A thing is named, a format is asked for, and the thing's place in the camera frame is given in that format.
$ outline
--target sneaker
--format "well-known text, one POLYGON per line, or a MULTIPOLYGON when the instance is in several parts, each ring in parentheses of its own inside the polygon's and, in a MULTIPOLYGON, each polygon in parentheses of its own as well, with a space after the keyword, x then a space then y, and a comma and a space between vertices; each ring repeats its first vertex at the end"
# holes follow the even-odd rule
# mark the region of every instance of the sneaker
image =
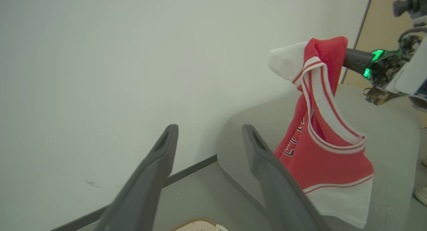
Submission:
POLYGON ((416 188, 414 196, 419 202, 427 206, 427 187, 416 188))

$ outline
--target gray sofa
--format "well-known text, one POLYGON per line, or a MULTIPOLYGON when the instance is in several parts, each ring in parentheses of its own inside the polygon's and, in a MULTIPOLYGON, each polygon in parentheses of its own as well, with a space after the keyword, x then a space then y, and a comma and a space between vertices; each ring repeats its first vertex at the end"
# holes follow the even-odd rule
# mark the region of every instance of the gray sofa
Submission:
MULTIPOLYGON (((255 126, 271 150, 275 150, 293 118, 300 94, 295 89, 279 99, 235 114, 225 123, 217 142, 218 163, 225 176, 263 213, 261 188, 249 170, 241 127, 255 126)), ((361 89, 345 84, 339 85, 336 100, 346 120, 367 135, 366 156, 375 169, 368 221, 363 230, 400 231, 406 222, 415 178, 419 113, 407 98, 375 106, 364 100, 361 89)), ((361 230, 335 217, 324 218, 335 231, 361 230)))

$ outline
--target red jersey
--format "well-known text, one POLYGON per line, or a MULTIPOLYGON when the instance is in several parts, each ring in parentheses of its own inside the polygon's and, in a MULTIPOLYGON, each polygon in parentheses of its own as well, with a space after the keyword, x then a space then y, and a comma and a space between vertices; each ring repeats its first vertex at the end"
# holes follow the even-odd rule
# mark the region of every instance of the red jersey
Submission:
POLYGON ((275 150, 322 215, 363 228, 374 169, 365 157, 366 136, 343 118, 334 95, 347 39, 311 39, 302 70, 291 78, 303 92, 286 135, 275 150))

